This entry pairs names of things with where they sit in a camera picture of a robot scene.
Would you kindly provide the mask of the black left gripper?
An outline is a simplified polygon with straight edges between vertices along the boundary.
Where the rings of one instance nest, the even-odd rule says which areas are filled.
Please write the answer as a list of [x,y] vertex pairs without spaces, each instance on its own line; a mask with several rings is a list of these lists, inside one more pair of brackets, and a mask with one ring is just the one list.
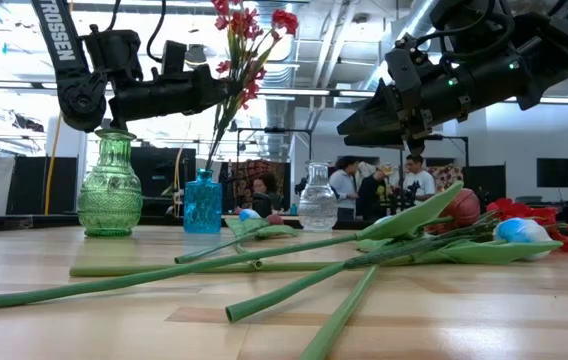
[[111,128],[127,129],[127,122],[175,113],[192,115],[242,94],[241,82],[214,79],[207,65],[192,71],[157,75],[151,81],[113,82],[109,100]]

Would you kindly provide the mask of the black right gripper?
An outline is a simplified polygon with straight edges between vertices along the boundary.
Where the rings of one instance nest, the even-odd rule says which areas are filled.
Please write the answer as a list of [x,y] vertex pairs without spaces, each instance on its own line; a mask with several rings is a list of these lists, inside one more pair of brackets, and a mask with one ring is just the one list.
[[397,100],[372,98],[342,121],[337,132],[348,135],[347,146],[404,148],[403,137],[412,153],[421,153],[435,126],[464,117],[462,67],[445,55],[432,63],[409,34],[395,42],[386,62]]

